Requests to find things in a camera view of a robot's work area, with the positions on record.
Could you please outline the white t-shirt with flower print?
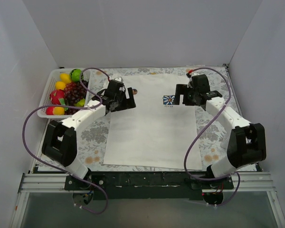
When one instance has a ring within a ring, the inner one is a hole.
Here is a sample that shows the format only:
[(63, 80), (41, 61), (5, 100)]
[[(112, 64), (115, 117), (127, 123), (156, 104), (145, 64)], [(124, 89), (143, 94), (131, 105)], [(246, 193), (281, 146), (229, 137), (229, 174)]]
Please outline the white t-shirt with flower print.
[(111, 113), (104, 164), (183, 169), (184, 157), (197, 136), (194, 106), (173, 105), (173, 74), (123, 76), (136, 89), (136, 107)]

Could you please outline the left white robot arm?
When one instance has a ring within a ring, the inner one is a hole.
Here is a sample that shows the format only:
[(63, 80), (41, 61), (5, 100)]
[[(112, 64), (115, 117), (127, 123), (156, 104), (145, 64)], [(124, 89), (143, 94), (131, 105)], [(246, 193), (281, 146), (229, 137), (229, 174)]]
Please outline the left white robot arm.
[(87, 175), (89, 169), (77, 158), (77, 134), (109, 112), (136, 107), (131, 87), (126, 88), (118, 78), (106, 85), (106, 88), (92, 97), (84, 109), (60, 122), (51, 121), (42, 145), (42, 154), (75, 175), (75, 184), (81, 190), (88, 189), (92, 179)]

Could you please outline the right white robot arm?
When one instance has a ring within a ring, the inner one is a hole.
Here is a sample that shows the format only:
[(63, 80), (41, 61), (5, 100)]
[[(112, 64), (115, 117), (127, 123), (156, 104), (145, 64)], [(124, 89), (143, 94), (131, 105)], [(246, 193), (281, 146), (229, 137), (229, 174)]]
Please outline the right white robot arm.
[(223, 178), (245, 166), (266, 159), (266, 136), (264, 126), (243, 118), (224, 100), (222, 94), (211, 90), (206, 75), (190, 76), (188, 84), (177, 84), (174, 105), (200, 106), (218, 121), (227, 133), (228, 141), (223, 143), (227, 154), (218, 162), (207, 167), (204, 176), (191, 175), (205, 181), (211, 189), (218, 188)]

